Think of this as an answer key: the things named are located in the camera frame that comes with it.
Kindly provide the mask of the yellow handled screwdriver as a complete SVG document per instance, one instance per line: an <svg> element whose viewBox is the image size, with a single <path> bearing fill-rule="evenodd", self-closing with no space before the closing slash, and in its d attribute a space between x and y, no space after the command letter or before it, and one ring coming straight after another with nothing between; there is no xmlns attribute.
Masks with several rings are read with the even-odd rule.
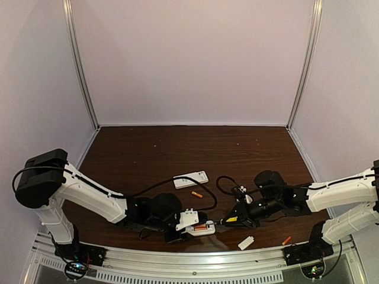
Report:
<svg viewBox="0 0 379 284"><path fill-rule="evenodd" d="M238 217L229 217L229 218L222 218L218 221L216 221L217 224L226 224L226 223L236 223L238 221Z"/></svg>

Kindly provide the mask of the small white remote control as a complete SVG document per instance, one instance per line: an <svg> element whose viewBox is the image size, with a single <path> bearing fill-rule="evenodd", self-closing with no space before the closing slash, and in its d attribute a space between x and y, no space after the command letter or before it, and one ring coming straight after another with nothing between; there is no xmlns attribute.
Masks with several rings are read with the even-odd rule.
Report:
<svg viewBox="0 0 379 284"><path fill-rule="evenodd" d="M188 226L185 228L185 231L184 231L184 233L187 233L193 237L213 235L215 232L216 232L215 223L210 220L208 220L204 224Z"/></svg>

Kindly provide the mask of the small white battery cover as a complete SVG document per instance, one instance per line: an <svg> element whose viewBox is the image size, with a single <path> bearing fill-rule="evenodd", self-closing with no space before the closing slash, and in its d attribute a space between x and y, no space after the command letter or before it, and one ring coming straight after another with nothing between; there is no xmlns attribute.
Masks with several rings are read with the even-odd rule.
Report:
<svg viewBox="0 0 379 284"><path fill-rule="evenodd" d="M250 235L246 237L243 241L241 241L237 246L241 251L243 251L246 250L250 245L252 245L254 241L254 237Z"/></svg>

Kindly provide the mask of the large white remote control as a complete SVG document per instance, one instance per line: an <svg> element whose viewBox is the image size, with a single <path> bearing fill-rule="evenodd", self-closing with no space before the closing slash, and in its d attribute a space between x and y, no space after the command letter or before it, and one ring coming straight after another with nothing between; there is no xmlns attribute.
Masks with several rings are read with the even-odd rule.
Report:
<svg viewBox="0 0 379 284"><path fill-rule="evenodd" d="M181 174L173 177L173 183L175 189L183 189L192 187L199 184L205 184L209 182L209 178L205 171L192 172L187 174Z"/></svg>

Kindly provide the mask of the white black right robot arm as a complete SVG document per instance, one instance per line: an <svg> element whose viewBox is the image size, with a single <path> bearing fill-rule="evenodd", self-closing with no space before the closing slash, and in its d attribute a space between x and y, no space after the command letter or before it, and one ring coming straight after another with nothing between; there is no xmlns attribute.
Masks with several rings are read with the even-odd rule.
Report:
<svg viewBox="0 0 379 284"><path fill-rule="evenodd" d="M355 204L355 208L313 227L310 241L328 245L363 228L378 224L378 161L359 174L322 183L289 185L277 171L264 170L254 178L261 199L233 188L236 205L220 220L225 227L259 227L281 211L288 217L310 215L327 208Z"/></svg>

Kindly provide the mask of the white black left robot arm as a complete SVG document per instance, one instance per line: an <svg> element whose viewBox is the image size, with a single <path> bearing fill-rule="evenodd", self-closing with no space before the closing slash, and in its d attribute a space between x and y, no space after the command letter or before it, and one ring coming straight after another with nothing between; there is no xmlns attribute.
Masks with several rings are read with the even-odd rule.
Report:
<svg viewBox="0 0 379 284"><path fill-rule="evenodd" d="M28 159L12 179L16 200L37 214L56 244L79 241L78 229L65 216L61 199L137 232L140 238L161 233L166 243L174 243L216 232L204 209L183 209L172 193L137 198L112 191L82 174L67 157L63 149L45 152Z"/></svg>

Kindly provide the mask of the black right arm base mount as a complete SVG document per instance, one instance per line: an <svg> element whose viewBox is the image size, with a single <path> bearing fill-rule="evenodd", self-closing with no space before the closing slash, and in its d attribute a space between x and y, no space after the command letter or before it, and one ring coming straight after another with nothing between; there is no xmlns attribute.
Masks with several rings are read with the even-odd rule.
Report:
<svg viewBox="0 0 379 284"><path fill-rule="evenodd" d="M303 244L292 244L283 249L287 266L321 260L333 253L332 245L322 238L316 238Z"/></svg>

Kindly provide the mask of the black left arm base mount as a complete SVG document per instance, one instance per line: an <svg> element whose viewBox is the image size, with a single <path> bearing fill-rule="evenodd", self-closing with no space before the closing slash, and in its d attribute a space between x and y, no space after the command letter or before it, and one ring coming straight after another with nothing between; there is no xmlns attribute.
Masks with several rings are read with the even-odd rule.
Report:
<svg viewBox="0 0 379 284"><path fill-rule="evenodd" d="M82 243L57 244L54 243L55 255L65 260L83 264L102 266L107 250L104 247Z"/></svg>

